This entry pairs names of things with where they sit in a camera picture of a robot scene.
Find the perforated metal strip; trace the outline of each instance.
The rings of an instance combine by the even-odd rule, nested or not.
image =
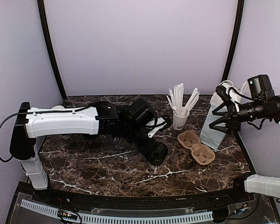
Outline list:
[[[57,218],[57,208],[38,204],[24,199],[22,200],[21,207],[52,218]],[[96,216],[79,212],[79,215],[82,217],[82,223],[84,224],[191,224],[213,220],[212,214],[213,213],[210,211],[198,214],[172,217],[125,218],[111,216]]]

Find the bundle of straws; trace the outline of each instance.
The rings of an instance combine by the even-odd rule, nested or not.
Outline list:
[[[185,106],[182,106],[183,100],[183,83],[174,86],[174,92],[169,89],[169,95],[167,95],[168,102],[173,112],[180,117],[186,117],[189,112],[193,109],[194,105],[199,99],[199,91],[197,88],[193,90],[190,99],[187,101]]]

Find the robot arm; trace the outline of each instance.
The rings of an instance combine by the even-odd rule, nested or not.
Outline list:
[[[280,95],[275,96],[268,75],[259,75],[248,79],[252,102],[239,104],[231,100],[223,86],[216,88],[217,94],[223,103],[213,111],[214,115],[222,116],[210,124],[210,128],[227,134],[232,131],[240,131],[242,122],[250,122],[256,119],[274,120],[280,125]],[[227,106],[228,112],[218,112]],[[280,198],[280,178],[251,175],[244,181],[245,191],[259,193]]]
[[[10,153],[19,160],[36,190],[47,189],[48,178],[35,151],[35,139],[51,134],[110,134],[135,144],[153,166],[161,165],[168,149],[153,136],[171,125],[168,116],[157,117],[146,101],[130,106],[99,101],[84,108],[39,109],[22,103],[15,122]]]

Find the brown cup holder tray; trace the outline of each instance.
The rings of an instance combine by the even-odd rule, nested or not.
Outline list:
[[[185,131],[178,135],[181,145],[191,150],[192,157],[201,165],[210,164],[215,160],[215,153],[206,145],[201,144],[200,138],[193,131]]]

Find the white wall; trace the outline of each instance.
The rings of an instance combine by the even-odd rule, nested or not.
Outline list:
[[[268,74],[280,94],[280,0],[245,1],[230,79],[241,86],[248,78]],[[242,125],[241,136],[256,171],[280,177],[280,127],[266,121],[263,129]]]
[[[37,1],[0,0],[0,123],[18,112],[21,102],[51,108],[62,102],[46,50]],[[9,158],[14,119],[0,132],[0,154]],[[0,223],[7,212],[19,180],[19,162],[0,161]]]
[[[47,18],[69,96],[213,93],[237,0],[49,0]]]

